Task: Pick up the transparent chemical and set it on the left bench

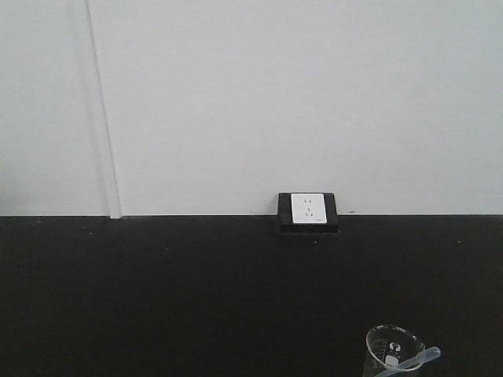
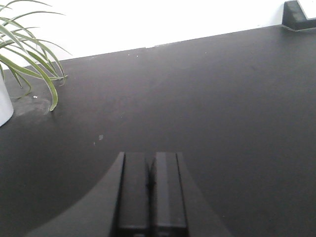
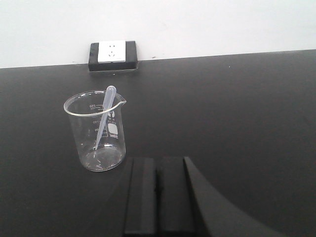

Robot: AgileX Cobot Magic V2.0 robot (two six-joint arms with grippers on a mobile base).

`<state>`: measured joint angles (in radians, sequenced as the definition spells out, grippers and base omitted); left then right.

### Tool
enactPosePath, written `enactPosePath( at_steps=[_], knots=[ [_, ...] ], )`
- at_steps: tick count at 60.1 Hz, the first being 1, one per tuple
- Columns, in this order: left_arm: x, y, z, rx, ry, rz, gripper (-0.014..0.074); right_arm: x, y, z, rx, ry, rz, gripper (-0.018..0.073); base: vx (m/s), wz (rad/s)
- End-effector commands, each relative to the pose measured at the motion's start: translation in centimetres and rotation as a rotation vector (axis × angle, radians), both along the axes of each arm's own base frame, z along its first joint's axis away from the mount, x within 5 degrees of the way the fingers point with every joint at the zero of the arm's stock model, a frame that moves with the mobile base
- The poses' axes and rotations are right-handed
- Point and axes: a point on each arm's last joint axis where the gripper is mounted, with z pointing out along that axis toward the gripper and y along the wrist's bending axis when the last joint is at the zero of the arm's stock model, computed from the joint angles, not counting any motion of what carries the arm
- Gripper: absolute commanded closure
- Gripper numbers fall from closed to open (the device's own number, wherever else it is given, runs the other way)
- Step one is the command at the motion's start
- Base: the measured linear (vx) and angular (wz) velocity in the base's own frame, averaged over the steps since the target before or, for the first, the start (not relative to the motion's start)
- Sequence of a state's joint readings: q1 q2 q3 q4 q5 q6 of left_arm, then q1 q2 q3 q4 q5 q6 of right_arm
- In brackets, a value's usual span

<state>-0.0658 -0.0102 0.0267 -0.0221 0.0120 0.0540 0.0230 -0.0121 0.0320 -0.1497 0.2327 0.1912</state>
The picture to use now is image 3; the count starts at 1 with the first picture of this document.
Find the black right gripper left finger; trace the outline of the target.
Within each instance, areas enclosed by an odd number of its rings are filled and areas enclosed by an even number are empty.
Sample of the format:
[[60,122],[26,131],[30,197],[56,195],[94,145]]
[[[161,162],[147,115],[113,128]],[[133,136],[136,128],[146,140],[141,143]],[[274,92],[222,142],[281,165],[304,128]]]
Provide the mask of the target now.
[[153,158],[134,158],[125,218],[125,235],[157,233],[156,165]]

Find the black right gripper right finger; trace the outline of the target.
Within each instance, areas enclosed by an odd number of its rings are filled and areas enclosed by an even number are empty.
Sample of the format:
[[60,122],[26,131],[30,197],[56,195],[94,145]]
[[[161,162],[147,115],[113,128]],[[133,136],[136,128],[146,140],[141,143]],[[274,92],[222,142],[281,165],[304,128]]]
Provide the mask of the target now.
[[163,157],[158,170],[161,233],[194,233],[195,225],[182,157]]

